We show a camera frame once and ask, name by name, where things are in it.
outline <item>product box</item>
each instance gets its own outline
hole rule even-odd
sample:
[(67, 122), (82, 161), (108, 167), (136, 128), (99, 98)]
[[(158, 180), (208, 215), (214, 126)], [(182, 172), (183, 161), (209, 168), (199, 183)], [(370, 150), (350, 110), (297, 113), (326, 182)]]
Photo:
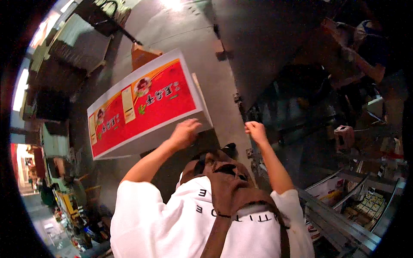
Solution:
[(203, 124), (198, 132), (212, 128), (201, 89), (175, 49), (129, 74), (88, 108), (93, 159), (154, 149), (189, 118)]

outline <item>brown bag strap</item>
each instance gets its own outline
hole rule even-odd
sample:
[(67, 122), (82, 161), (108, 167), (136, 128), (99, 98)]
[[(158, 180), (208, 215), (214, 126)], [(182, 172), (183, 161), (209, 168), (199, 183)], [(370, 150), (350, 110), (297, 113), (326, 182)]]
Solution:
[[(287, 234), (287, 227), (284, 224), (281, 212), (269, 194), (255, 188), (245, 188), (243, 187), (244, 182), (242, 182), (242, 180), (237, 182), (231, 175), (214, 173), (208, 175), (208, 178), (211, 181), (212, 204), (217, 213), (217, 217), (215, 218), (201, 258), (216, 258), (221, 256), (226, 235), (232, 223), (232, 216), (234, 216), (238, 210), (252, 204), (267, 204), (269, 210), (275, 214), (280, 224), (281, 258), (290, 257), (290, 241)], [(223, 188), (229, 189), (232, 198), (227, 195), (218, 195), (218, 193), (222, 194), (224, 191), (222, 190)]]

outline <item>person in background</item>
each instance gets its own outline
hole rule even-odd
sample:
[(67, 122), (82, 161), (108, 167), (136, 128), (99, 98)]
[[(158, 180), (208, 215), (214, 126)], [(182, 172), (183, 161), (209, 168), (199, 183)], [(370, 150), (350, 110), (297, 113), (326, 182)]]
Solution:
[(377, 20), (365, 20), (357, 27), (325, 19), (323, 26), (330, 31), (332, 37), (341, 45), (342, 58), (353, 62), (359, 73), (346, 79), (338, 80), (330, 75), (319, 91), (308, 99), (299, 98), (300, 107), (308, 108), (325, 99), (331, 90), (338, 93), (339, 102), (350, 126), (355, 126), (355, 118), (351, 113), (361, 111), (368, 97), (374, 99), (379, 94), (379, 84), (386, 70), (389, 54), (387, 39)]
[(201, 124), (189, 119), (122, 179), (111, 222), (111, 247), (122, 257), (314, 257), (298, 192), (269, 144), (263, 124), (245, 123), (273, 191), (256, 189), (234, 144), (192, 158), (163, 203), (151, 180), (175, 152), (191, 145)]

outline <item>white t-shirt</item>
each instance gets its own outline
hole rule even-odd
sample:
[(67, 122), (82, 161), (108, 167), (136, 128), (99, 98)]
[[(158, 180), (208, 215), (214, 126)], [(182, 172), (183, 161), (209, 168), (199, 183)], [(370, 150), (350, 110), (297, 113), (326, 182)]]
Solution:
[[(291, 258), (314, 257), (298, 192), (271, 193), (285, 216)], [(208, 177), (179, 186), (167, 204), (148, 182), (123, 181), (111, 222), (111, 247), (116, 258), (200, 257), (215, 221)], [(238, 211), (227, 233), (221, 257), (279, 257), (280, 224), (265, 206)]]

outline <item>yellow label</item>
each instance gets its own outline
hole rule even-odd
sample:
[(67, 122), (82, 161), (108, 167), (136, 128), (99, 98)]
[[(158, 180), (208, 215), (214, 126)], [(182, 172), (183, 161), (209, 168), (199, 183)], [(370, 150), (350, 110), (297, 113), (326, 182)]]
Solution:
[(89, 117), (89, 133), (90, 133), (90, 139), (92, 142), (92, 145), (97, 143), (97, 138), (96, 138), (96, 127), (95, 127), (95, 116)]
[(122, 91), (122, 105), (125, 123), (129, 123), (136, 118), (135, 109), (133, 108), (132, 90), (130, 86)]

